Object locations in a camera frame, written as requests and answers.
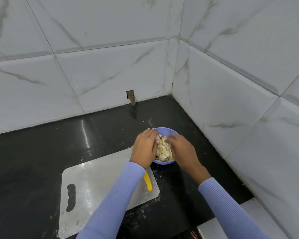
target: hand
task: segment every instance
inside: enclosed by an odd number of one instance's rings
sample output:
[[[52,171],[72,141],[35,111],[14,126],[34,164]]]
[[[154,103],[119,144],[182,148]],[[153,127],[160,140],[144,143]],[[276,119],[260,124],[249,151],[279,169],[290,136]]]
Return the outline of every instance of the hand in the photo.
[[[141,165],[145,170],[154,161],[157,153],[157,142],[155,140],[159,132],[155,128],[147,129],[140,133],[134,143],[130,162]]]
[[[168,136],[167,142],[171,145],[171,153],[175,161],[198,185],[211,178],[207,169],[200,164],[194,146],[186,138],[172,134]]]

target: lavender sweater sleeve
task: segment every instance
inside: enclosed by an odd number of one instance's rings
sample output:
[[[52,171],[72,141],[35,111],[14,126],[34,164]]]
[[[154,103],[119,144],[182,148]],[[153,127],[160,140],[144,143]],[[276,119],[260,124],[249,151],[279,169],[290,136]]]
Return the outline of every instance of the lavender sweater sleeve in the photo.
[[[198,187],[228,239],[269,239],[252,218],[214,179]]]
[[[128,162],[108,195],[76,239],[114,239],[138,182],[145,174],[140,165]]]

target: cutting board handle hole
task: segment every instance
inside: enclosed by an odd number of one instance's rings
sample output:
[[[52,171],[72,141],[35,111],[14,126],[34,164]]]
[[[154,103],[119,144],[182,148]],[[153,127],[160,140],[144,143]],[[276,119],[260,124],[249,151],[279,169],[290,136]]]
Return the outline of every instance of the cutting board handle hole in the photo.
[[[68,207],[66,209],[67,212],[70,212],[71,210],[74,209],[75,206],[75,185],[74,184],[69,184],[68,187]]]

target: right hand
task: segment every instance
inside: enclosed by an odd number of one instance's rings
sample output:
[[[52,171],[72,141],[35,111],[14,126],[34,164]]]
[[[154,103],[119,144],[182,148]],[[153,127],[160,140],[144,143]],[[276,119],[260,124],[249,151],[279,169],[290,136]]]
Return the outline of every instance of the right hand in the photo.
[[[168,136],[171,153],[178,165],[185,170],[197,184],[211,178],[207,169],[200,164],[193,145],[185,137],[178,134]]]

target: left hand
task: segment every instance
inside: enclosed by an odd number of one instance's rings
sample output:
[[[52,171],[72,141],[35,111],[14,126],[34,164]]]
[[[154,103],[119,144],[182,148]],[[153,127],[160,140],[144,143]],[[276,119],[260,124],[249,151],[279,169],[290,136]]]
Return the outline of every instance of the left hand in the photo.
[[[158,134],[155,128],[148,128],[140,133],[135,140],[130,162],[137,163],[146,170],[155,159],[157,153],[155,138]]]

